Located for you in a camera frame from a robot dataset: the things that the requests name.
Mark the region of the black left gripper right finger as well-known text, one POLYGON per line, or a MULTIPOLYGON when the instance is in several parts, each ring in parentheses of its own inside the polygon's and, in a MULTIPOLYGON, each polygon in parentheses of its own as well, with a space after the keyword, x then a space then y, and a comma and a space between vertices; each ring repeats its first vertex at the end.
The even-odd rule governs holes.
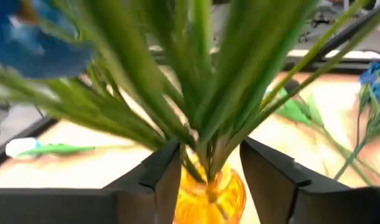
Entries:
POLYGON ((261 224, 380 224, 380 187, 351 188, 252 138, 239 152, 261 224))

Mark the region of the yellow textured glass vase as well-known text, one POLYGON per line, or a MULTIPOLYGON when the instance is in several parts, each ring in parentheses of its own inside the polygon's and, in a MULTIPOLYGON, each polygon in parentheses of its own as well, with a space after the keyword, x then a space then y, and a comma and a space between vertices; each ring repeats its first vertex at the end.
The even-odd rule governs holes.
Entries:
POLYGON ((201 184, 182 169, 173 224, 239 224, 246 190, 239 174, 225 164, 211 184, 201 184))

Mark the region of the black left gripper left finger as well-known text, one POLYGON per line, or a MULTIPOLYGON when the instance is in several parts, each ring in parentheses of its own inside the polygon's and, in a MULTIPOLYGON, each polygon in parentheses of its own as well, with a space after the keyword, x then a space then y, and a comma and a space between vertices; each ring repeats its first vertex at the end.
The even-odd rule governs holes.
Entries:
POLYGON ((170 141, 102 189, 0 188, 0 224, 172 224, 180 176, 170 141))

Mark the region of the green leaf stems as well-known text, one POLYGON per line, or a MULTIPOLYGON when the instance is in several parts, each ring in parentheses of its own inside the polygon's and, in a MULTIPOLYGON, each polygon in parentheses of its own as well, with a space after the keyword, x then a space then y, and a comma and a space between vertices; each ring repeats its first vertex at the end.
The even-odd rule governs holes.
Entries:
POLYGON ((299 86, 300 86, 300 83, 299 83, 297 80, 290 79, 290 80, 284 85, 284 90, 285 90, 287 93, 290 93, 290 92, 292 92, 293 90, 295 90, 296 88, 298 88, 299 86))

